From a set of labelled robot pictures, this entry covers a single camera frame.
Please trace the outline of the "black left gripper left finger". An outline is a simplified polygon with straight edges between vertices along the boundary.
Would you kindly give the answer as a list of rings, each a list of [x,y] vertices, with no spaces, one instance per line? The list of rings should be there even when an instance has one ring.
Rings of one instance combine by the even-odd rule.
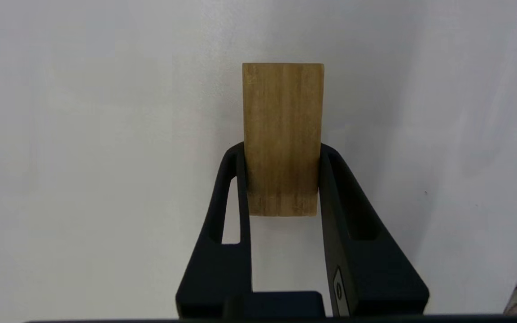
[[[223,244],[231,181],[237,182],[240,241]],[[218,168],[199,237],[175,295],[181,318],[221,318],[225,303],[252,292],[250,209],[244,144],[232,146]]]

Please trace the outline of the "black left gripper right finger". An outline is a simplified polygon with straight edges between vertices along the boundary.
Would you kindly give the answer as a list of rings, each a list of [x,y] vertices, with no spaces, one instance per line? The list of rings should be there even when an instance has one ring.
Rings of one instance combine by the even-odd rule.
[[[333,315],[422,315],[429,289],[346,161],[322,144],[319,196]]]

